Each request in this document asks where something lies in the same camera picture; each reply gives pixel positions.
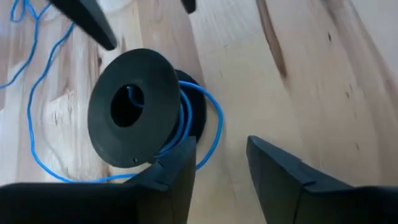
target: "wooden table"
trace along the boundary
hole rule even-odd
[[[265,222],[248,171],[250,134],[349,184],[398,184],[397,1],[198,0],[189,17],[179,0],[99,2],[118,49],[105,52],[75,29],[34,97],[37,152],[56,173],[88,180],[143,169],[105,164],[91,146],[86,112],[103,69],[147,47],[192,74],[225,113],[220,145],[197,172],[189,223]],[[4,83],[28,56],[34,22],[11,24],[12,1],[0,4]],[[26,104],[69,24],[50,9],[32,64],[0,90],[0,185],[55,181],[30,154]],[[208,115],[199,159],[215,133],[210,106]]]

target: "spool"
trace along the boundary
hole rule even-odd
[[[149,49],[128,51],[105,68],[88,108],[90,139],[102,160],[120,168],[153,160],[177,130],[181,104],[179,80],[198,84]],[[129,86],[134,89],[134,99],[144,105],[142,108],[131,103]],[[193,110],[189,135],[198,141],[206,122],[205,97],[199,91],[184,86],[181,89]],[[182,105],[187,114],[185,103]]]

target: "black plastic object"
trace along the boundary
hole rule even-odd
[[[352,187],[255,136],[246,150],[268,224],[398,223],[398,187]]]
[[[106,50],[118,46],[104,12],[95,0],[49,0]]]
[[[186,223],[194,137],[124,184],[14,184],[0,188],[0,223]]]
[[[127,93],[120,94],[128,86],[141,89],[142,111]],[[112,166],[148,162],[165,144],[179,109],[180,88],[171,64],[153,50],[128,51],[105,68],[91,94],[88,131],[93,147]]]
[[[186,74],[183,71],[176,70],[175,73],[177,74],[177,78],[180,81],[185,81],[189,83],[193,83],[195,85],[199,85],[190,75]],[[203,134],[203,130],[206,124],[206,100],[205,96],[202,92],[187,87],[187,86],[180,86],[181,90],[184,91],[186,96],[188,97],[191,106],[192,106],[192,125],[189,131],[189,136],[195,136],[197,142],[200,140],[201,135]],[[184,110],[184,123],[187,123],[187,106],[185,101],[181,99],[183,110]]]
[[[181,0],[181,2],[184,5],[185,10],[189,14],[195,12],[195,10],[197,9],[197,1],[196,0]]]

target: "blue cable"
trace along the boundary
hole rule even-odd
[[[32,48],[30,50],[30,54],[28,59],[26,60],[26,62],[23,64],[23,66],[17,71],[17,73],[13,76],[13,78],[11,79],[11,81],[7,82],[6,84],[0,85],[0,89],[5,88],[11,84],[13,84],[15,82],[15,80],[18,78],[18,76],[21,74],[21,72],[31,63],[32,58],[35,54],[35,50],[36,50],[36,46],[37,43],[39,41],[39,24],[40,24],[40,19],[43,16],[43,14],[46,12],[46,10],[50,7],[50,4],[46,5],[39,13],[39,15],[36,14],[34,8],[32,7],[31,3],[29,0],[23,0],[22,3],[22,12],[21,15],[19,16],[18,19],[14,18],[14,14],[15,14],[15,10],[16,7],[19,3],[19,0],[15,0],[14,4],[12,5],[11,8],[11,12],[10,12],[10,21],[11,22],[20,22],[23,20],[24,16],[25,16],[25,11],[26,11],[26,7],[27,10],[30,12],[31,16],[35,19],[35,31],[34,31],[34,43],[32,45]],[[27,104],[27,121],[28,121],[28,127],[29,127],[29,136],[30,136],[30,152],[32,153],[32,156],[34,158],[34,160],[36,161],[36,163],[38,163],[39,166],[41,166],[41,168],[43,168],[44,171],[46,171],[48,174],[52,175],[54,178],[67,182],[67,183],[98,183],[98,182],[107,182],[109,180],[114,180],[114,179],[123,179],[123,178],[131,178],[134,177],[136,174],[121,174],[121,175],[113,175],[110,177],[105,177],[105,178],[100,178],[100,179],[95,179],[95,180],[89,180],[89,181],[75,181],[75,180],[69,180],[67,178],[61,177],[58,174],[54,173],[53,171],[51,171],[37,156],[37,153],[35,151],[35,139],[34,139],[34,130],[33,130],[33,124],[32,124],[32,115],[30,112],[30,108],[32,106],[32,100],[33,100],[33,95],[34,95],[34,91],[36,90],[37,86],[40,84],[40,82],[47,76],[52,61],[53,61],[53,55],[56,51],[56,49],[62,45],[70,36],[70,34],[73,31],[74,28],[74,24],[71,24],[71,26],[68,28],[68,30],[66,31],[66,33],[63,35],[63,37],[58,40],[55,45],[52,47],[50,55],[49,55],[49,59],[47,60],[47,63],[45,65],[45,69],[43,71],[43,73],[41,74],[41,76],[36,80],[36,82],[33,84],[32,88],[30,89],[30,93],[29,93],[29,100],[28,100],[28,104]],[[205,89],[203,89],[200,86],[194,85],[192,83],[188,83],[188,82],[182,82],[180,81],[180,84],[183,86],[188,86],[190,88],[194,88],[198,91],[201,91],[204,95],[206,95],[210,101],[214,104],[218,116],[219,116],[219,120],[218,120],[218,127],[217,127],[217,133],[216,133],[216,137],[215,140],[213,141],[213,144],[211,145],[211,148],[209,149],[209,151],[207,152],[206,156],[203,158],[203,160],[201,162],[199,162],[199,164],[197,164],[197,170],[202,168],[206,162],[209,160],[209,158],[211,157],[211,155],[214,153],[218,142],[220,141],[220,136],[221,136],[221,130],[222,130],[222,126],[223,126],[223,112],[221,110],[220,105],[218,104],[218,102],[213,98],[213,96],[207,92]],[[132,99],[132,89],[129,89],[129,96]],[[183,123],[183,119],[184,119],[184,113],[183,113],[183,108],[182,105],[180,105],[180,125],[177,128],[177,132],[176,135],[174,136],[174,138],[165,146],[163,147],[160,152],[158,153],[158,155],[156,155],[156,157],[162,157],[164,156],[168,150],[171,149],[171,147],[173,147],[176,142],[178,141],[178,139],[180,138],[181,134],[182,134],[182,140],[185,139],[188,134],[189,134],[189,130],[190,130],[190,126],[192,125],[192,106],[189,102],[188,97],[186,96],[186,94],[181,91],[181,96],[185,102],[185,104],[187,105],[187,123],[185,124],[185,129],[183,128],[184,123]]]

